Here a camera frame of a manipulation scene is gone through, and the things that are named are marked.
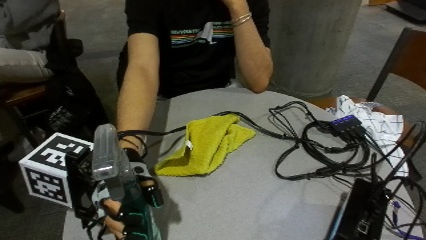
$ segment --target table surface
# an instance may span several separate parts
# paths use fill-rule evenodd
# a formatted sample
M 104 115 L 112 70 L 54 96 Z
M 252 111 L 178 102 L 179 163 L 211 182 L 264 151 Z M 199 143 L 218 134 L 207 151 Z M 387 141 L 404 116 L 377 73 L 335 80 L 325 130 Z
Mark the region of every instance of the table surface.
M 268 109 L 295 100 L 299 99 L 280 93 L 253 94 L 247 89 L 191 93 L 158 103 L 152 130 L 172 130 L 219 112 L 239 111 L 263 127 L 279 131 L 269 121 Z M 335 119 L 323 109 L 308 105 L 319 119 Z M 304 112 L 292 108 L 284 114 L 300 134 L 309 123 Z M 148 165 L 154 166 L 174 152 L 175 143 L 184 134 L 151 138 Z M 321 133 L 313 133 L 313 138 L 324 144 L 339 144 Z M 257 133 L 228 155 L 223 166 L 210 176 L 159 177 L 166 205 L 155 210 L 155 216 L 163 239 L 325 239 L 341 195 L 351 189 L 332 178 L 281 180 L 275 174 L 275 165 L 279 156 L 292 146 L 292 141 Z M 344 160 L 345 156 L 339 155 L 339 158 Z M 288 157 L 280 171 L 284 175 L 293 175 L 312 172 L 319 167 L 323 165 L 301 148 Z M 385 174 L 389 166 L 384 164 L 379 169 Z M 400 190 L 399 196 L 412 202 L 405 189 Z M 400 223 L 412 220 L 413 214 L 408 210 L 400 211 Z M 420 228 L 415 229 L 415 234 L 423 236 Z M 71 210 L 66 218 L 64 239 L 87 239 Z M 401 238 L 384 230 L 383 239 Z

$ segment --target wrist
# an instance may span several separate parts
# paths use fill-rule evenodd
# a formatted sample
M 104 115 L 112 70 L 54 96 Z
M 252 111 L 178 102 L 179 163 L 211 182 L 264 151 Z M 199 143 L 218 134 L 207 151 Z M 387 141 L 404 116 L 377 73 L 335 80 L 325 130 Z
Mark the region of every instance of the wrist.
M 232 19 L 236 19 L 251 12 L 251 8 L 247 1 L 239 1 L 238 3 L 231 3 L 227 5 L 227 7 L 230 10 Z

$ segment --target yellow microfiber towel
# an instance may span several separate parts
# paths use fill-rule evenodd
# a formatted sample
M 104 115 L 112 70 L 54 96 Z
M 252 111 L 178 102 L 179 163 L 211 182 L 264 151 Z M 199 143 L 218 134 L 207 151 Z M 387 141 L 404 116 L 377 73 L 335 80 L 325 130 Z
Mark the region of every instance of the yellow microfiber towel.
M 194 176 L 212 173 L 234 152 L 255 137 L 255 131 L 240 126 L 240 117 L 228 114 L 191 121 L 187 143 L 155 166 L 158 175 Z

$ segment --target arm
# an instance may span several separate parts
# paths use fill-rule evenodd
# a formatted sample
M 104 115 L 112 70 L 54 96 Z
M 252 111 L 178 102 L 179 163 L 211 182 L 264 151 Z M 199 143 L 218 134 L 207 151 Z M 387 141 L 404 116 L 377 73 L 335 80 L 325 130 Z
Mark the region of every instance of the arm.
M 128 39 L 130 64 L 118 104 L 118 130 L 147 130 L 155 112 L 159 92 L 159 39 L 136 33 Z M 122 141 L 122 147 L 135 148 Z
M 247 0 L 222 0 L 238 19 L 251 12 Z M 256 93 L 267 90 L 273 72 L 271 50 L 265 47 L 255 22 L 251 19 L 235 28 L 238 61 L 247 87 Z

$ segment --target concrete pillar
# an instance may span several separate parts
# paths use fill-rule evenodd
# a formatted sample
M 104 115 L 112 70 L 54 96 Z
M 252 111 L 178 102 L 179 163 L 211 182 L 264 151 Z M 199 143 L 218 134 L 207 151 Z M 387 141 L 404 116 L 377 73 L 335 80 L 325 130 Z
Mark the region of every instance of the concrete pillar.
M 303 99 L 327 96 L 361 0 L 269 0 L 269 4 L 277 91 Z

